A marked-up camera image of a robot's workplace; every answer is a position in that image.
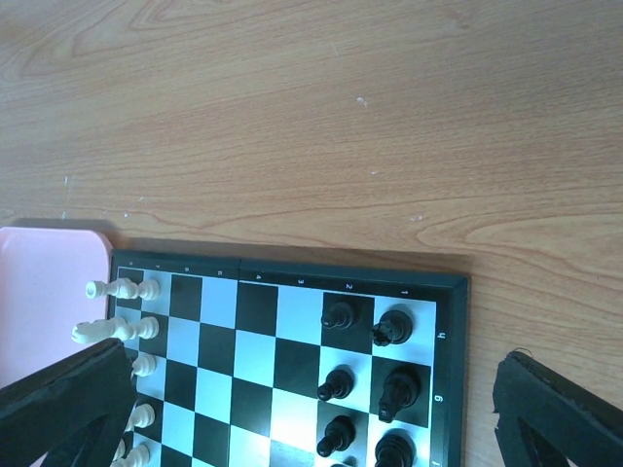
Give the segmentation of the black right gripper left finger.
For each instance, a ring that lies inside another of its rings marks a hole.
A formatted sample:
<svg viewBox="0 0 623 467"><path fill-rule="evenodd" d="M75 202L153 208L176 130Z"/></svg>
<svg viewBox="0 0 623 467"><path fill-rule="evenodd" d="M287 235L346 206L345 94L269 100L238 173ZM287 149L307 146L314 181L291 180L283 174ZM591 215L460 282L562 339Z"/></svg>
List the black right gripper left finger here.
<svg viewBox="0 0 623 467"><path fill-rule="evenodd" d="M1 464L108 466L136 389L124 344L106 339L1 389Z"/></svg>

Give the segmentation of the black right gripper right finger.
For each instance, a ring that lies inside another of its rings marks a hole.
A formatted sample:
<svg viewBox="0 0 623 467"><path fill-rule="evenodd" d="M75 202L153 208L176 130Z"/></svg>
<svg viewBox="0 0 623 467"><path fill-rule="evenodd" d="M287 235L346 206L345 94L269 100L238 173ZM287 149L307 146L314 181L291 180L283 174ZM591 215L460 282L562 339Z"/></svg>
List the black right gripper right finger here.
<svg viewBox="0 0 623 467"><path fill-rule="evenodd" d="M622 411L522 351L498 364L493 402L506 466L622 464Z"/></svg>

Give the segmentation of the light wooden chess piece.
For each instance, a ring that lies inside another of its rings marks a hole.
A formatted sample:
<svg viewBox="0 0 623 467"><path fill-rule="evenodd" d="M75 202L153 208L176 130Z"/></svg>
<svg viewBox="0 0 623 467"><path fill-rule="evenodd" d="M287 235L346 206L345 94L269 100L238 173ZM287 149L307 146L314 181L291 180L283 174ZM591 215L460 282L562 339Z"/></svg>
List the light wooden chess piece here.
<svg viewBox="0 0 623 467"><path fill-rule="evenodd" d="M135 328L123 317L78 323L72 330L72 340L77 343L97 343L109 338L128 341L136 337Z"/></svg>
<svg viewBox="0 0 623 467"><path fill-rule="evenodd" d="M140 354L131 363L132 377L148 377L157 369L157 361L151 354Z"/></svg>
<svg viewBox="0 0 623 467"><path fill-rule="evenodd" d="M88 299L111 296L123 300L132 300L138 296L138 286L128 278L121 277L110 283L90 281L86 285Z"/></svg>
<svg viewBox="0 0 623 467"><path fill-rule="evenodd" d="M161 287L157 280L146 279L137 285L137 293L143 301L154 301L161 294Z"/></svg>
<svg viewBox="0 0 623 467"><path fill-rule="evenodd" d="M140 321L135 325L136 335L145 340L150 340L155 338L159 331L160 325L157 318L153 316L147 316L141 318Z"/></svg>
<svg viewBox="0 0 623 467"><path fill-rule="evenodd" d="M111 467L145 467L149 461L150 451L146 445L140 444L132 448L126 457L113 461Z"/></svg>
<svg viewBox="0 0 623 467"><path fill-rule="evenodd" d="M155 418L155 411L150 404L136 406L129 416L125 431L148 427L155 421Z"/></svg>

